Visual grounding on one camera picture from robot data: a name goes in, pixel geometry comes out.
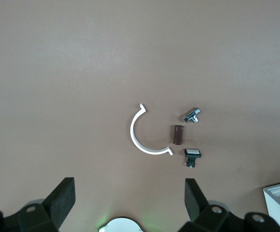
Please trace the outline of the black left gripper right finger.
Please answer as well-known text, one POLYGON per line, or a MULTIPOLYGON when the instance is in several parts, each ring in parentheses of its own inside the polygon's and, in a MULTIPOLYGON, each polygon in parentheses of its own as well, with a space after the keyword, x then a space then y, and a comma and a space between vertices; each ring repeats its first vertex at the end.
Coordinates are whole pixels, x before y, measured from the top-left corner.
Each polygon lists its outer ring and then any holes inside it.
POLYGON ((280 225, 266 214, 250 212, 239 218, 210 204, 193 178, 185 180, 184 203, 190 220, 181 232, 280 232, 280 225))

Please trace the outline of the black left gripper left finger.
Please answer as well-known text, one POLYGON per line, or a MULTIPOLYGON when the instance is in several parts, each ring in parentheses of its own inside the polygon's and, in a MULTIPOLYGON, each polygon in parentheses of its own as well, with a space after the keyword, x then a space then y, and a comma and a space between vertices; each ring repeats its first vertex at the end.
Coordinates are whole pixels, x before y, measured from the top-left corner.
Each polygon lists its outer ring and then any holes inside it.
POLYGON ((57 232, 75 200, 74 178, 66 177, 45 199, 30 201, 8 217, 0 211, 0 232, 57 232))

